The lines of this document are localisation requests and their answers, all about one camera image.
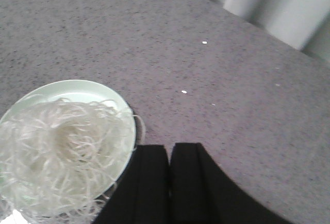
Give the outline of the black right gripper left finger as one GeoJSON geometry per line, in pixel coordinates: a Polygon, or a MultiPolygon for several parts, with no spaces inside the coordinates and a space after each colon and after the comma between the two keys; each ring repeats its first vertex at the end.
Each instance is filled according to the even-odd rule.
{"type": "Polygon", "coordinates": [[[162,145],[139,145],[94,223],[168,223],[168,172],[162,145]]]}

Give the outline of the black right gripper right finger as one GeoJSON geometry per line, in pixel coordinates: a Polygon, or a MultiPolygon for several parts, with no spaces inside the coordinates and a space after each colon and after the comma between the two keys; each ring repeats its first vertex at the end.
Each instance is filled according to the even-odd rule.
{"type": "Polygon", "coordinates": [[[177,143],[170,162],[172,223],[288,223],[234,183],[200,143],[177,143]]]}

